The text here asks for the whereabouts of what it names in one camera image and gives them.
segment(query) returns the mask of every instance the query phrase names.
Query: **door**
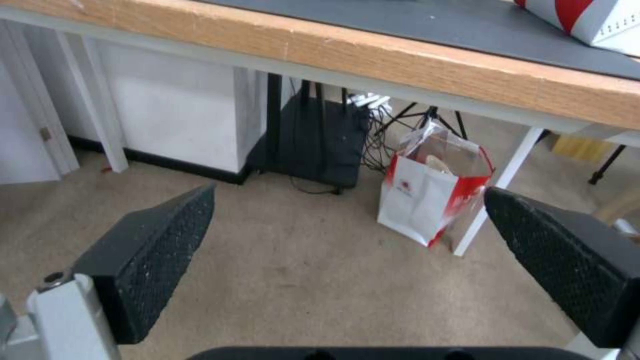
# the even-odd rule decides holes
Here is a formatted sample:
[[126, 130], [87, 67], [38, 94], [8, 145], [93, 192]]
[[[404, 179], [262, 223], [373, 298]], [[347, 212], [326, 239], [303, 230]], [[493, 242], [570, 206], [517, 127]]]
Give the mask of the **door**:
[[0, 20], [0, 184], [59, 180], [77, 168], [22, 26]]
[[0, 184], [59, 179], [39, 130], [0, 58]]

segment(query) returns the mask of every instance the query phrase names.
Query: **baseboard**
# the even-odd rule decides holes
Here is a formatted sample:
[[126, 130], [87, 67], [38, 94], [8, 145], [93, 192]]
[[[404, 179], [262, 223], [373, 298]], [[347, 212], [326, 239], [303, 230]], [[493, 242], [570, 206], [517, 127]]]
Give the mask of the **baseboard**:
[[[100, 142], [80, 138], [77, 136], [68, 137], [71, 146], [77, 149], [104, 153], [104, 149], [102, 148], [102, 144]], [[220, 180], [226, 183], [238, 185], [242, 185], [244, 183], [250, 172], [249, 166], [247, 165], [245, 165], [239, 173], [235, 174], [233, 172], [224, 171], [217, 168], [206, 167], [203, 165], [189, 163], [187, 161], [166, 158], [164, 156], [158, 156], [149, 154], [148, 152], [131, 150], [127, 148], [124, 149], [124, 154], [127, 156], [127, 159], [131, 161], [138, 161], [140, 163], [151, 164], [158, 167], [170, 168], [172, 170], [187, 172], [189, 174], [200, 175], [208, 177], [210, 179]]]

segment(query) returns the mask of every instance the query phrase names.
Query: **red and white bag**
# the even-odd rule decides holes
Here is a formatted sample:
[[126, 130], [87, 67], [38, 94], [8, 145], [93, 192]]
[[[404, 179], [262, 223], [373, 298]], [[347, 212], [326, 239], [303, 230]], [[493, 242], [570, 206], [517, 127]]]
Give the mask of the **red and white bag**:
[[515, 0], [593, 47], [640, 56], [639, 0]]
[[378, 222], [432, 246], [492, 174], [480, 146], [430, 121], [401, 140], [382, 183]]

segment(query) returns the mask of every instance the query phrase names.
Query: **shopping bag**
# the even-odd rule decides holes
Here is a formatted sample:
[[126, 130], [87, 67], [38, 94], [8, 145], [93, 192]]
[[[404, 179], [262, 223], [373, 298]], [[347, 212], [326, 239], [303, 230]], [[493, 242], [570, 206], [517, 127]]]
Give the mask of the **shopping bag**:
[[430, 247], [492, 174], [482, 147], [429, 121], [401, 139], [381, 186], [378, 222]]

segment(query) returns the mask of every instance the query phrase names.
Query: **beige carpet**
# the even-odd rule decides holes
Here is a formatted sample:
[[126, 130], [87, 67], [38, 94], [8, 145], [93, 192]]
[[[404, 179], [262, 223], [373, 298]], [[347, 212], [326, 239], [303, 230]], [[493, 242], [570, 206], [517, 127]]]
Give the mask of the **beige carpet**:
[[[497, 163], [519, 126], [465, 116]], [[43, 275], [69, 266], [124, 213], [208, 179], [141, 163], [102, 174], [100, 154], [57, 183], [0, 186], [0, 290], [18, 311]], [[597, 187], [594, 170], [540, 144], [512, 190], [589, 212], [637, 177], [631, 150]], [[184, 359], [225, 345], [545, 345], [577, 330], [491, 224], [464, 258], [375, 221], [381, 175], [341, 196], [277, 174], [219, 183], [214, 221], [148, 338], [125, 359]], [[301, 186], [314, 188], [313, 184]]]

